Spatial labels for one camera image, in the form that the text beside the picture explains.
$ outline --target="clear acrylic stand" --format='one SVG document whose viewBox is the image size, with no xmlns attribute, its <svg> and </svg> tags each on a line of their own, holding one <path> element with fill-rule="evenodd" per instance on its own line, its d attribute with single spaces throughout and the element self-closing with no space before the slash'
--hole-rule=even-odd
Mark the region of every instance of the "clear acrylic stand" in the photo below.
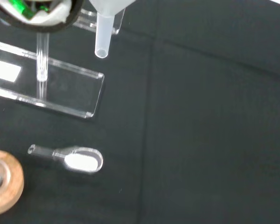
<svg viewBox="0 0 280 224">
<path fill-rule="evenodd" d="M 115 17 L 115 35 L 123 15 Z M 96 13 L 82 9 L 74 26 L 95 32 Z M 49 58 L 49 34 L 37 34 L 36 53 L 0 42 L 0 97 L 91 118 L 103 81 L 102 73 Z"/>
</svg>

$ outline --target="white powder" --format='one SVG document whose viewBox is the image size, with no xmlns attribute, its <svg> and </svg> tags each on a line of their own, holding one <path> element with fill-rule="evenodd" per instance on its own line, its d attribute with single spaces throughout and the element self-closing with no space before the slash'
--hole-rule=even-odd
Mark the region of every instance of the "white powder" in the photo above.
<svg viewBox="0 0 280 224">
<path fill-rule="evenodd" d="M 85 172 L 95 171 L 98 168 L 98 161 L 95 158 L 82 154 L 69 154 L 64 158 L 64 162 L 72 169 Z"/>
</svg>

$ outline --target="green object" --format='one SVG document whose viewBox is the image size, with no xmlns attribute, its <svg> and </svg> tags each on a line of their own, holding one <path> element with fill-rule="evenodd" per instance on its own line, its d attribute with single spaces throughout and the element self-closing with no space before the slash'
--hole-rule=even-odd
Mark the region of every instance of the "green object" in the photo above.
<svg viewBox="0 0 280 224">
<path fill-rule="evenodd" d="M 49 8 L 47 8 L 47 7 L 45 7 L 45 6 L 40 6 L 39 9 L 40 9 L 40 10 L 43 10 L 43 11 L 46 11 L 46 12 L 49 11 Z"/>
<path fill-rule="evenodd" d="M 19 13 L 21 13 L 27 19 L 30 20 L 35 15 L 35 13 L 32 12 L 32 10 L 23 0 L 9 0 L 9 2 Z"/>
</svg>

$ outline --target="wooden disc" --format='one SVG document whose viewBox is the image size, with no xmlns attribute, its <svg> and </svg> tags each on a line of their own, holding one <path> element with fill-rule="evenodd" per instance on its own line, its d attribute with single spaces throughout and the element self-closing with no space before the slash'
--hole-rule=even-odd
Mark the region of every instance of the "wooden disc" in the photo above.
<svg viewBox="0 0 280 224">
<path fill-rule="evenodd" d="M 24 174 L 19 161 L 7 152 L 0 151 L 0 164 L 6 168 L 6 176 L 0 187 L 1 214 L 19 200 L 24 188 Z"/>
</svg>

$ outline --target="black cloth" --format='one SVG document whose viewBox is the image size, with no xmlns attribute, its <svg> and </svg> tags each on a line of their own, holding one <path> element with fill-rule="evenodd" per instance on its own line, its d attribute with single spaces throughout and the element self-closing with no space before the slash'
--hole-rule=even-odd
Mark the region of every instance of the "black cloth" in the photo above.
<svg viewBox="0 0 280 224">
<path fill-rule="evenodd" d="M 25 188 L 0 224 L 280 224 L 280 5 L 138 0 L 106 60 L 93 33 L 50 53 L 105 74 L 90 121 L 0 98 L 0 149 Z M 35 34 L 0 41 L 35 50 Z M 27 156 L 31 144 L 99 149 L 93 176 Z"/>
</svg>

